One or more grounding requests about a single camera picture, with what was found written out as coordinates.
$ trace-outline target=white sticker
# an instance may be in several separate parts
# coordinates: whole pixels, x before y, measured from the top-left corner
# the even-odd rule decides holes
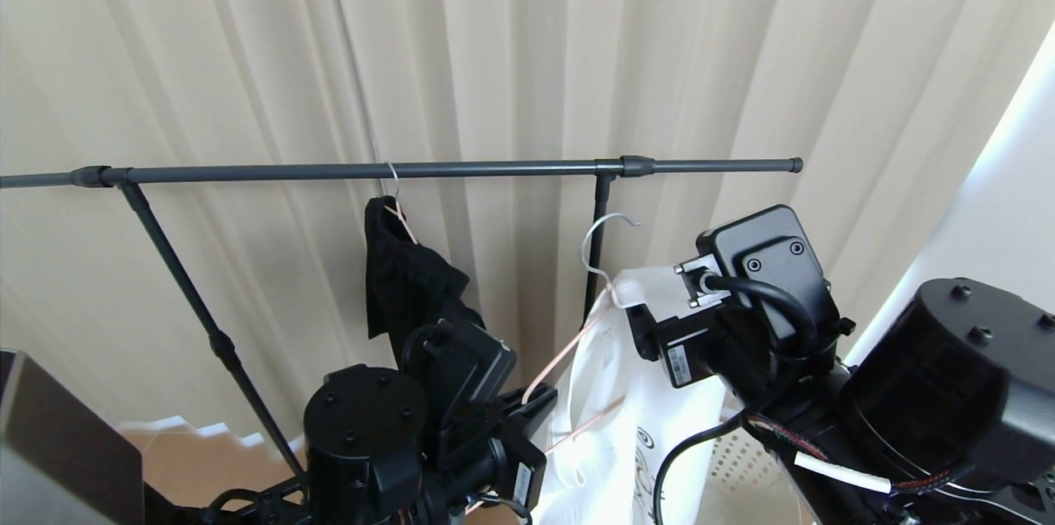
[[[531,489],[531,469],[524,464],[518,464],[517,483],[513,486],[513,500],[528,506],[528,490]]]
[[[689,358],[685,355],[685,346],[667,349],[667,357],[670,359],[670,374],[674,375],[674,384],[680,387],[689,383],[692,375],[689,373]]]

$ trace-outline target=robotic arm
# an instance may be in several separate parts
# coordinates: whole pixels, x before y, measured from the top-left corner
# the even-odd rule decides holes
[[[822,525],[1055,524],[1055,315],[980,281],[926,281],[859,367],[789,207],[702,233],[675,266],[690,307],[627,311],[672,387],[716,375],[743,410],[668,455],[743,427]]]

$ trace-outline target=white garment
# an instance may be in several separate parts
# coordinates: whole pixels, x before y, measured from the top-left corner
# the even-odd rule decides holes
[[[615,280],[620,304],[648,304],[658,322],[696,312],[670,266],[626,270]],[[583,334],[571,366],[558,378],[559,397],[535,443],[542,449],[624,397],[622,405],[549,456],[538,506],[540,525],[647,525],[659,465],[675,445],[717,424],[725,386],[717,378],[671,387],[659,363],[637,355],[626,311],[609,293],[595,300],[599,319]],[[711,444],[682,454],[664,484],[664,521],[695,520]]]

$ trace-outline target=curtain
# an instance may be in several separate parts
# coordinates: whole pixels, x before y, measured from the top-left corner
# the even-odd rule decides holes
[[[4,173],[83,164],[805,158],[799,176],[619,179],[602,267],[800,214],[841,311],[875,314],[946,209],[1055,0],[0,0]],[[368,341],[377,180],[150,184],[155,213],[290,438]],[[395,184],[386,182],[391,192]],[[528,380],[575,333],[592,178],[404,179],[422,244]],[[0,195],[2,344],[114,424],[260,429],[115,191]]]

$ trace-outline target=curtain fold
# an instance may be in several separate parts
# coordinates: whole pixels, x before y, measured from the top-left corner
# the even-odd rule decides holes
[[[775,202],[867,323],[946,209],[1055,0],[0,0],[3,173],[83,164],[791,157],[792,175],[618,179],[602,267],[667,265]],[[290,438],[367,341],[382,183],[151,184]],[[523,382],[578,327],[591,178],[404,179],[416,236]],[[0,339],[114,424],[260,429],[112,191],[0,194]]]

